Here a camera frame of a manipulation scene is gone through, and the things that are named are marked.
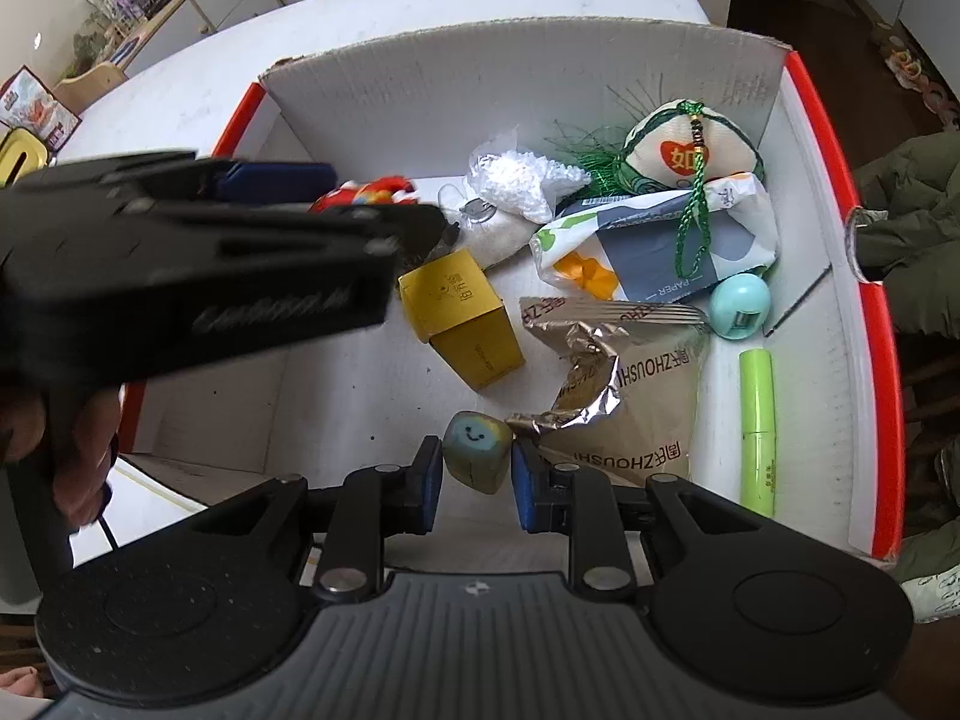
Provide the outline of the person's left hand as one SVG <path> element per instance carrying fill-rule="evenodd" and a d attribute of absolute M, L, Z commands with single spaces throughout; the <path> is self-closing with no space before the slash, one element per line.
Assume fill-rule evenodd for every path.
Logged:
<path fill-rule="evenodd" d="M 112 466 L 110 444 L 121 416 L 121 392 L 99 392 L 76 411 L 67 437 L 55 445 L 52 497 L 71 528 L 91 525 L 104 509 Z M 46 427 L 47 411 L 39 395 L 3 395 L 3 463 L 18 465 L 28 460 L 41 444 Z"/>

